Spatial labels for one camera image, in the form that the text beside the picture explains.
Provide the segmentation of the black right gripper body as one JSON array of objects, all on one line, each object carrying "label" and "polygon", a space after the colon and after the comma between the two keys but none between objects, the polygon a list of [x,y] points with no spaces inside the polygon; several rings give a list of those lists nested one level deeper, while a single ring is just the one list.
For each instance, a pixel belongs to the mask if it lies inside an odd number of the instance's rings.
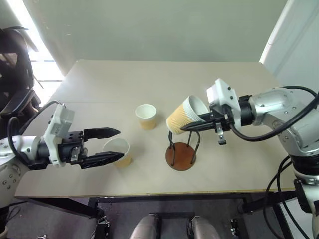
[{"label": "black right gripper body", "polygon": [[224,132],[230,131],[230,124],[234,123],[234,116],[230,106],[224,104],[220,108],[209,106],[210,118],[214,124],[214,130],[218,135],[219,145],[225,145]]}]

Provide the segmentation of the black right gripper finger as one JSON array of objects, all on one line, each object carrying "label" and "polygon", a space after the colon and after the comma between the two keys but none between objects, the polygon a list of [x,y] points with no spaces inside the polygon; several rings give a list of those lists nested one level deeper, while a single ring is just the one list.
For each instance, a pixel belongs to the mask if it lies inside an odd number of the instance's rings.
[{"label": "black right gripper finger", "polygon": [[212,121],[211,113],[204,113],[204,114],[196,115],[194,121],[195,122],[211,122]]},{"label": "black right gripper finger", "polygon": [[187,124],[180,128],[182,131],[207,131],[215,129],[215,123],[214,122],[193,122],[190,124]]}]

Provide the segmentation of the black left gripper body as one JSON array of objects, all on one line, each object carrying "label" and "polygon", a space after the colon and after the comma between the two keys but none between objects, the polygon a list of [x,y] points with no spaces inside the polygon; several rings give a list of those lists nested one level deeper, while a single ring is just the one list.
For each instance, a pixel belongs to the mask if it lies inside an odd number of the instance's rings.
[{"label": "black left gripper body", "polygon": [[84,146],[86,141],[85,131],[68,132],[58,145],[60,160],[71,165],[85,165],[88,156],[88,150]]}]

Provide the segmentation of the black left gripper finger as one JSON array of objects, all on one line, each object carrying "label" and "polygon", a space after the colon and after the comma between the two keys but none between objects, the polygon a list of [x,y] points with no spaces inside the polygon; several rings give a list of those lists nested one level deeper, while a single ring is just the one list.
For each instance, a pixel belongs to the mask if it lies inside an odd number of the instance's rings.
[{"label": "black left gripper finger", "polygon": [[109,127],[85,129],[83,132],[84,141],[88,141],[89,139],[111,138],[121,133],[119,130]]},{"label": "black left gripper finger", "polygon": [[82,169],[99,167],[106,164],[111,164],[124,156],[121,152],[101,152],[95,155],[83,157],[79,165]]}]

